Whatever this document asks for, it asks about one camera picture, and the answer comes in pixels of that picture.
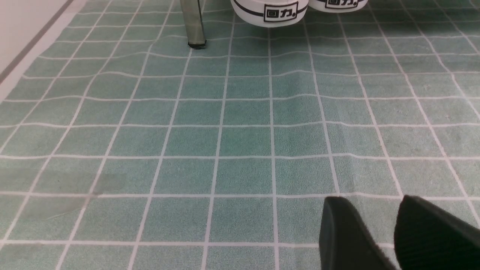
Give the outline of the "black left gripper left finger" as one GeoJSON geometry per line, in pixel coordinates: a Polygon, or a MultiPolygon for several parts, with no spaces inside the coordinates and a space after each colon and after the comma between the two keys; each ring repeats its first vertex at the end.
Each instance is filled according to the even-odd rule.
{"type": "Polygon", "coordinates": [[[322,270],[396,270],[346,198],[324,199],[319,231],[322,270]]]}

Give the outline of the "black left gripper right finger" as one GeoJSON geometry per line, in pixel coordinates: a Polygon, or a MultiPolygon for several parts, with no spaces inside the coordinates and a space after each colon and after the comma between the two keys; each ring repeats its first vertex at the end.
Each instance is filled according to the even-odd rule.
{"type": "Polygon", "coordinates": [[[405,195],[394,251],[402,270],[478,270],[480,231],[419,196],[405,195]]]}

